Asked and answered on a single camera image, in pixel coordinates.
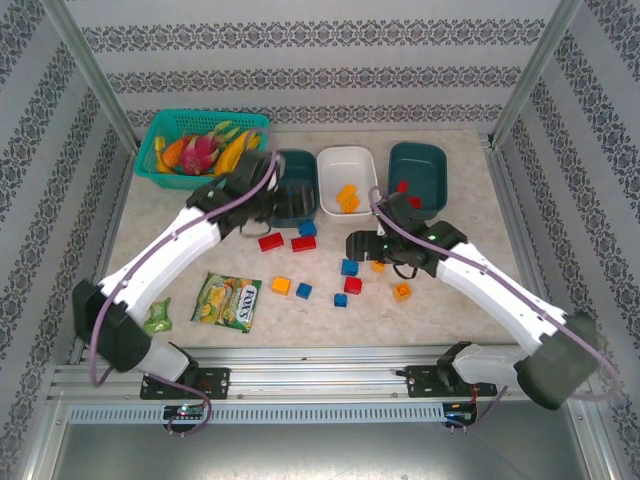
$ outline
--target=patterned wallpaper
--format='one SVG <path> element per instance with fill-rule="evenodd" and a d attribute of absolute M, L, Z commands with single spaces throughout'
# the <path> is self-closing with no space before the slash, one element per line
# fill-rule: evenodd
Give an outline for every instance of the patterned wallpaper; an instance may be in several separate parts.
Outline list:
<path fill-rule="evenodd" d="M 640 478 L 639 26 L 629 0 L 585 2 L 502 146 L 549 296 L 597 319 L 624 382 L 600 405 L 622 478 Z"/>
<path fill-rule="evenodd" d="M 0 6 L 0 479 L 17 474 L 73 336 L 128 153 L 37 0 Z"/>
<path fill-rule="evenodd" d="M 69 1 L 142 136 L 163 108 L 280 130 L 488 133 L 557 0 Z"/>

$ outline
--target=orange block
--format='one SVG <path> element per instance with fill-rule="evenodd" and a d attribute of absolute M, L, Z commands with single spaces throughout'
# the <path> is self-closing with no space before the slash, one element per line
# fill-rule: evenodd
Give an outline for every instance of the orange block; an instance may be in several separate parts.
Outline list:
<path fill-rule="evenodd" d="M 371 270 L 374 272 L 382 273 L 384 272 L 384 267 L 386 265 L 382 262 L 371 262 Z"/>
<path fill-rule="evenodd" d="M 283 277 L 276 277 L 271 284 L 271 290 L 280 295 L 289 295 L 289 287 L 291 287 L 291 280 Z"/>
<path fill-rule="evenodd" d="M 342 204 L 342 213 L 353 213 L 358 208 L 358 205 L 360 205 L 360 199 L 357 195 L 354 195 Z"/>
<path fill-rule="evenodd" d="M 411 296 L 411 289 L 409 288 L 408 283 L 399 283 L 395 287 L 393 287 L 393 296 L 396 299 L 396 302 L 404 302 L 407 298 Z"/>
<path fill-rule="evenodd" d="M 351 197 L 353 197 L 357 191 L 358 189 L 349 183 L 338 194 L 338 196 L 336 197 L 336 200 L 338 201 L 339 204 L 342 205 L 345 202 L 347 202 Z"/>

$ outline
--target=teal basket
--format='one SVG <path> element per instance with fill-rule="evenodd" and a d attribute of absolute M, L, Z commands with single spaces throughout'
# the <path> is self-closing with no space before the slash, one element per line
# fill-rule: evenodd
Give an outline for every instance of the teal basket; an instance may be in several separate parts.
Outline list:
<path fill-rule="evenodd" d="M 156 151 L 154 139 L 164 137 L 167 145 L 184 135 L 204 135 L 209 133 L 220 122 L 231 120 L 230 128 L 240 127 L 240 132 L 251 128 L 268 128 L 269 119 L 264 115 L 252 113 L 208 112 L 202 110 L 162 110 L 156 114 L 138 151 L 134 170 L 141 177 L 153 180 L 162 188 L 195 190 L 211 181 L 211 177 L 194 177 L 189 175 L 171 175 L 158 173 L 156 169 Z M 262 141 L 259 150 L 267 146 L 267 135 L 261 133 Z"/>

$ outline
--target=cable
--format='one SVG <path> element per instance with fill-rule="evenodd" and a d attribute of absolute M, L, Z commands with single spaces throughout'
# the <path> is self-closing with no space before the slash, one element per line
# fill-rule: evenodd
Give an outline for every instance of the cable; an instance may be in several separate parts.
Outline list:
<path fill-rule="evenodd" d="M 493 400 L 491 400 L 491 403 L 489 404 L 489 407 L 487 407 L 487 409 L 484 411 L 484 413 L 475 422 L 473 422 L 471 425 L 465 425 L 462 422 L 458 422 L 457 420 L 453 420 L 451 418 L 447 418 L 446 421 L 448 423 L 452 423 L 452 424 L 454 424 L 454 425 L 456 425 L 458 427 L 464 428 L 465 432 L 477 428 L 478 425 L 483 423 L 487 418 L 489 418 L 491 415 L 493 415 L 495 413 L 496 407 L 500 403 L 500 400 L 502 400 L 502 397 L 504 397 L 505 394 L 507 393 L 508 388 L 509 387 L 503 387 L 502 390 L 500 390 L 500 392 L 498 393 L 498 395 L 496 395 L 493 398 Z"/>
<path fill-rule="evenodd" d="M 223 214 L 225 212 L 228 212 L 229 210 L 231 210 L 233 208 L 236 208 L 236 207 L 242 205 L 247 200 L 249 200 L 251 197 L 256 195 L 267 184 L 267 182 L 269 182 L 269 180 L 271 179 L 271 175 L 273 174 L 273 172 L 274 172 L 274 170 L 276 168 L 277 159 L 278 159 L 277 152 L 276 152 L 275 149 L 272 149 L 271 160 L 269 162 L 269 167 L 267 168 L 267 171 L 266 171 L 265 175 L 260 179 L 260 181 L 251 190 L 249 190 L 247 193 L 245 193 L 241 197 L 239 197 L 239 198 L 237 198 L 237 199 L 235 199 L 235 200 L 223 205 L 222 207 L 216 208 L 215 210 L 212 210 L 211 212 L 206 213 L 205 215 L 202 215 L 201 217 L 198 217 L 198 218 L 196 218 L 194 220 L 191 220 L 188 223 L 185 223 L 180 228 L 177 228 L 174 232 L 172 232 L 172 233 L 166 235 L 165 237 L 161 238 L 158 241 L 158 243 L 153 245 L 149 249 L 148 252 L 146 252 L 142 257 L 140 257 L 140 259 L 131 267 L 131 269 L 124 275 L 124 277 L 122 277 L 122 280 L 120 280 L 120 282 L 118 282 L 116 287 L 109 294 L 109 296 L 107 297 L 105 302 L 102 304 L 102 307 L 100 308 L 100 311 L 98 312 L 98 316 L 96 317 L 96 321 L 95 321 L 95 323 L 93 325 L 93 330 L 91 332 L 91 343 L 89 344 L 89 377 L 91 379 L 91 382 L 96 387 L 102 386 L 104 384 L 104 382 L 107 380 L 107 377 L 109 376 L 111 371 L 113 371 L 113 368 L 110 367 L 102 375 L 102 377 L 100 377 L 100 379 L 98 379 L 96 357 L 98 355 L 98 339 L 100 338 L 100 330 L 102 328 L 102 324 L 103 324 L 105 316 L 107 314 L 107 310 L 109 310 L 109 307 L 113 304 L 114 300 L 116 299 L 116 297 L 118 296 L 120 291 L 122 291 L 124 288 L 127 287 L 128 283 L 129 283 L 129 280 L 131 280 L 131 278 L 133 278 L 135 273 L 142 267 L 142 265 L 144 265 L 156 252 L 158 252 L 158 250 L 160 250 L 163 246 L 165 246 L 170 241 L 174 240 L 178 235 L 184 233 L 185 231 L 187 231 L 188 229 L 190 229 L 191 227 L 193 227 L 195 225 L 198 225 L 199 223 L 205 222 L 205 221 L 209 220 L 210 218 L 217 217 L 217 216 L 219 216 L 219 215 L 221 215 L 221 214 Z M 206 406 L 207 406 L 207 412 L 208 412 L 207 413 L 207 418 L 202 423 L 198 424 L 196 427 L 191 429 L 190 432 L 198 431 L 200 428 L 202 428 L 201 426 L 206 425 L 206 423 L 209 421 L 209 418 L 211 418 L 212 405 L 211 405 L 211 401 L 209 400 L 209 398 L 204 393 L 200 392 L 199 390 L 196 390 L 196 389 L 193 389 L 191 387 L 188 387 L 186 385 L 181 385 L 181 384 L 172 382 L 172 381 L 170 381 L 170 380 L 168 380 L 166 378 L 162 378 L 162 377 L 159 377 L 157 375 L 153 375 L 153 374 L 148 374 L 148 375 L 151 378 L 154 378 L 155 380 L 157 380 L 159 382 L 162 382 L 162 383 L 164 383 L 166 385 L 172 386 L 174 388 L 179 388 L 179 389 L 184 390 L 186 392 L 193 393 L 193 394 L 196 394 L 196 395 L 202 397 L 204 402 L 205 402 L 205 404 L 206 404 Z M 172 421 L 169 422 L 169 433 L 173 433 L 173 430 L 170 429 L 171 423 L 172 423 Z"/>
<path fill-rule="evenodd" d="M 600 363 L 600 365 L 602 365 L 602 367 L 609 373 L 609 375 L 611 375 L 611 378 L 613 380 L 613 386 L 609 389 L 609 391 L 607 393 L 601 394 L 601 395 L 576 395 L 576 394 L 574 394 L 574 395 L 572 395 L 571 398 L 574 398 L 574 399 L 577 399 L 577 400 L 591 400 L 591 401 L 608 400 L 615 392 L 620 390 L 620 377 L 618 376 L 618 372 L 616 372 L 615 368 L 613 368 L 613 365 L 611 365 L 611 363 L 609 363 L 609 361 L 606 358 L 604 358 L 604 356 L 602 356 L 602 354 L 600 352 L 598 352 L 595 348 L 593 348 L 591 345 L 589 345 L 589 343 L 587 343 L 582 338 L 580 338 L 578 335 L 573 333 L 571 330 L 569 330 L 562 323 L 558 322 L 555 318 L 552 318 L 549 315 L 547 315 L 547 312 L 545 312 L 542 308 L 540 308 L 538 305 L 536 305 L 534 302 L 532 302 L 526 296 L 524 296 L 522 293 L 520 293 L 517 289 L 515 289 L 512 285 L 510 285 L 509 282 L 507 282 L 502 277 L 500 277 L 500 275 L 495 273 L 492 269 L 487 268 L 486 266 L 481 265 L 480 263 L 478 263 L 478 262 L 476 262 L 474 260 L 471 260 L 470 258 L 465 257 L 464 255 L 457 254 L 455 252 L 447 250 L 446 248 L 442 248 L 442 247 L 439 247 L 437 245 L 433 245 L 432 243 L 426 242 L 426 241 L 422 240 L 421 238 L 418 238 L 418 237 L 416 237 L 414 235 L 411 235 L 409 232 L 403 230 L 399 225 L 396 225 L 389 217 L 387 217 L 382 212 L 382 210 L 380 210 L 380 207 L 378 207 L 378 205 L 376 204 L 376 199 L 374 198 L 374 193 L 375 192 L 379 192 L 381 197 L 385 196 L 385 193 L 384 193 L 384 191 L 382 190 L 381 187 L 379 187 L 379 186 L 372 187 L 371 190 L 369 190 L 369 204 L 371 205 L 371 209 L 376 214 L 376 216 L 380 220 L 382 220 L 384 223 L 386 223 L 392 230 L 394 230 L 395 232 L 397 232 L 398 234 L 400 234 L 401 236 L 403 236 L 407 240 L 410 240 L 413 243 L 415 243 L 417 245 L 420 245 L 421 247 L 427 248 L 429 250 L 432 250 L 432 251 L 434 251 L 436 253 L 439 253 L 441 255 L 444 255 L 446 257 L 453 258 L 454 260 L 458 260 L 459 262 L 465 263 L 465 264 L 469 265 L 470 267 L 473 267 L 476 270 L 479 270 L 480 272 L 488 275 L 493 280 L 495 280 L 498 284 L 500 284 L 500 286 L 505 288 L 509 293 L 511 293 L 518 300 L 520 300 L 522 303 L 524 303 L 527 307 L 529 307 L 535 313 L 540 315 L 540 317 L 542 319 L 544 319 L 547 322 L 549 322 L 551 325 L 556 327 L 558 330 L 560 330 L 562 333 L 564 333 L 571 340 L 573 340 L 578 345 L 580 345 L 582 348 L 584 348 L 592 357 L 594 357 L 598 361 L 598 363 Z"/>
<path fill-rule="evenodd" d="M 209 423 L 209 420 L 211 419 L 211 415 L 213 413 L 213 405 L 211 404 L 211 400 L 209 399 L 209 397 L 207 397 L 207 395 L 204 392 L 201 392 L 196 388 L 191 388 L 191 387 L 187 387 L 186 385 L 181 385 L 179 383 L 172 382 L 170 380 L 167 380 L 166 378 L 162 378 L 162 377 L 159 377 L 158 375 L 154 375 L 153 373 L 148 373 L 147 375 L 149 375 L 150 378 L 153 378 L 158 382 L 162 382 L 166 385 L 169 385 L 170 387 L 179 388 L 186 392 L 193 393 L 194 395 L 198 395 L 200 398 L 202 398 L 202 404 L 207 409 L 207 413 L 204 416 L 204 419 L 202 420 L 202 422 L 198 423 L 191 430 L 187 430 L 186 432 L 176 432 L 175 430 L 173 430 L 171 428 L 171 425 L 173 425 L 173 421 L 176 420 L 177 418 L 180 418 L 180 416 L 174 415 L 173 417 L 171 417 L 169 419 L 169 423 L 167 424 L 167 430 L 169 431 L 169 435 L 175 434 L 175 435 L 179 435 L 180 437 L 188 437 L 189 435 L 193 435 L 194 433 L 197 433 L 199 430 L 202 430 L 204 426 L 207 423 Z"/>

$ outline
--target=blue cube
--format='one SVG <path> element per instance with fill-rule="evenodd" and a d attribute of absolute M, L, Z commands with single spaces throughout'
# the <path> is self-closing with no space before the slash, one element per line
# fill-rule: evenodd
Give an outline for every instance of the blue cube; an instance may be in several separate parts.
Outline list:
<path fill-rule="evenodd" d="M 318 234 L 318 230 L 316 230 L 313 222 L 305 222 L 298 227 L 298 233 L 301 237 L 315 237 Z"/>
<path fill-rule="evenodd" d="M 333 305 L 336 307 L 346 307 L 347 295 L 345 293 L 336 293 L 336 296 L 333 297 Z"/>
<path fill-rule="evenodd" d="M 358 276 L 358 262 L 353 260 L 342 261 L 342 275 L 345 277 L 357 277 Z"/>
<path fill-rule="evenodd" d="M 309 295 L 311 295 L 311 285 L 307 285 L 306 283 L 301 283 L 298 286 L 298 290 L 296 290 L 296 295 L 300 298 L 304 298 L 305 300 L 309 299 Z"/>

